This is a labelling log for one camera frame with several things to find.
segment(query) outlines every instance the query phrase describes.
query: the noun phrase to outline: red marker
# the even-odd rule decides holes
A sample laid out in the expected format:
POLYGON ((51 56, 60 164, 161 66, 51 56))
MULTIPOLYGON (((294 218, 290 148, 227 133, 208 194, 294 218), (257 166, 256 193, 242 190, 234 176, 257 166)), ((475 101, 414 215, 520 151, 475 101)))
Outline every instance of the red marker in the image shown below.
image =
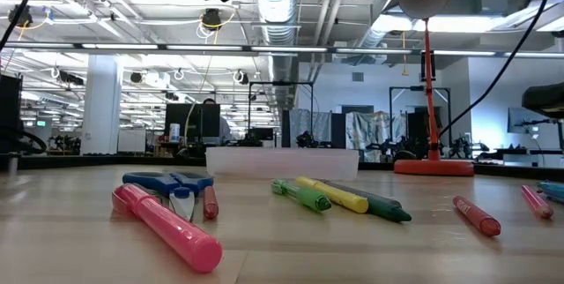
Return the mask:
POLYGON ((523 185, 521 186, 521 191, 523 196, 531 205, 531 208, 535 213, 537 213, 540 218, 550 219, 553 216, 553 209, 539 196, 536 192, 532 191, 531 188, 523 185))
POLYGON ((219 213, 218 200, 215 198, 213 186, 204 189, 204 216, 207 219, 215 219, 219 213))
POLYGON ((501 233, 500 223, 468 199, 456 196, 452 199, 456 208, 484 235, 494 236, 501 233))

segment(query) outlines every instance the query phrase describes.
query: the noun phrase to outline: ceiling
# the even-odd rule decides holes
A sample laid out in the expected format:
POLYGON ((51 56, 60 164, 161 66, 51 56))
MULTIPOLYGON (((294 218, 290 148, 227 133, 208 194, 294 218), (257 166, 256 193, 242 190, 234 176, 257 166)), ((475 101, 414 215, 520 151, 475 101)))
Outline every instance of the ceiling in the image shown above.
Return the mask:
MULTIPOLYGON (((375 15, 371 11, 374 0, 341 0, 335 25, 330 30, 328 44, 336 41, 348 43, 358 40, 369 29, 375 15)), ((7 14, 19 0, 0 0, 0 14, 7 14)), ((315 27, 322 9, 322 0, 298 0, 298 45, 314 45, 315 27)), ((336 0, 331 0, 329 10, 336 0)), ((523 0, 509 0, 519 8, 523 0)), ((217 43, 236 45, 263 44, 261 18, 257 0, 31 0, 30 13, 33 23, 22 32, 14 30, 11 39, 22 41, 59 42, 121 42, 121 43, 217 43), (205 30, 200 29, 200 16, 206 9, 217 8, 222 21, 228 21, 216 34, 206 38, 205 30)), ((9 22, 6 16, 0 17, 0 29, 9 22)), ((433 46, 438 49, 495 49, 511 50, 522 32, 497 34, 433 33, 433 46)), ((389 48, 421 48, 423 34, 408 31, 403 35, 387 34, 382 40, 389 48)), ((534 33, 524 45, 527 50, 541 50, 553 42, 550 33, 534 33)), ((36 116, 55 116, 56 126, 67 130, 80 127, 81 106, 85 90, 83 86, 62 83, 57 78, 57 69, 67 71, 88 82, 86 72, 88 54, 57 53, 47 51, 4 49, 2 69, 7 75, 22 74, 24 88, 33 91, 23 100, 26 105, 24 115, 32 120, 36 116), (35 96, 50 96, 72 103, 61 104, 53 100, 36 101, 35 96), (58 111, 58 115, 45 113, 58 111)), ((224 116, 236 131, 246 126, 244 109, 248 96, 248 86, 234 81, 234 72, 247 73, 252 80, 269 81, 267 56, 206 56, 206 55, 127 55, 118 58, 124 68, 122 89, 122 111, 145 111, 145 117, 122 113, 122 126, 146 126, 161 129, 164 117, 163 105, 168 102, 165 95, 146 83, 132 83, 130 74, 139 72, 162 73, 170 75, 168 90, 183 90, 189 93, 186 102, 201 102, 207 97, 215 97, 226 105, 224 116), (154 93, 141 93, 140 90, 154 89, 154 93)), ((403 56, 388 56, 380 64, 402 63, 403 56)), ((416 56, 410 61, 417 63, 416 56)), ((438 67, 451 64, 456 58, 438 58, 438 67)), ((253 123, 256 126, 278 126, 276 103, 273 90, 268 86, 260 89, 253 102, 253 123)))

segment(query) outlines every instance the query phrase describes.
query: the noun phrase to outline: computer monitor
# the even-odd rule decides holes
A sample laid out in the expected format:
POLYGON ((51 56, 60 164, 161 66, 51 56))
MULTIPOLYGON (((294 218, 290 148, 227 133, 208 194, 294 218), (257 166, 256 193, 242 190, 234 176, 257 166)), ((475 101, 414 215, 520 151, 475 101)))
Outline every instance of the computer monitor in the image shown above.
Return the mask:
POLYGON ((509 108, 508 133, 527 134, 529 128, 523 126, 523 123, 543 120, 546 120, 546 116, 542 116, 526 108, 509 108))
MULTIPOLYGON (((180 125, 180 136, 184 136, 184 125, 186 118, 192 108, 190 103, 167 104, 165 115, 165 135, 170 132, 170 124, 180 125)), ((219 104, 196 104, 188 122, 188 140, 196 141, 195 138, 219 137, 219 118, 221 106, 219 104)))
POLYGON ((249 130, 249 136, 258 140, 273 140, 274 129, 272 128, 252 128, 249 130))

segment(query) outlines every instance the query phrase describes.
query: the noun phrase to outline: red base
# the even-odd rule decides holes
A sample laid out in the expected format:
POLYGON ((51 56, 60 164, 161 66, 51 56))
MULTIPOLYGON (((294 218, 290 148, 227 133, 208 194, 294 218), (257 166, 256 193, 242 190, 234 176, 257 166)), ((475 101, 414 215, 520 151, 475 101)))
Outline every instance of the red base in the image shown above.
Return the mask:
POLYGON ((394 172, 426 176, 474 176, 474 165, 469 161, 401 160, 394 164, 394 172))

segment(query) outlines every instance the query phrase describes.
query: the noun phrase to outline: red stand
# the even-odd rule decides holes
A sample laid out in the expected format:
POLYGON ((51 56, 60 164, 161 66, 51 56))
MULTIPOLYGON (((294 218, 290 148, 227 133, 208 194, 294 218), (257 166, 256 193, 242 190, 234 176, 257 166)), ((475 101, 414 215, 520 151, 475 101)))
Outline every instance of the red stand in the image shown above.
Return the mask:
POLYGON ((429 19, 425 19, 426 96, 429 111, 429 130, 431 132, 431 146, 429 147, 429 154, 427 156, 428 161, 396 161, 394 164, 394 172, 397 174, 429 176, 474 176, 474 165, 469 161, 441 161, 437 127, 434 119, 433 80, 431 79, 431 41, 429 40, 428 24, 429 19))

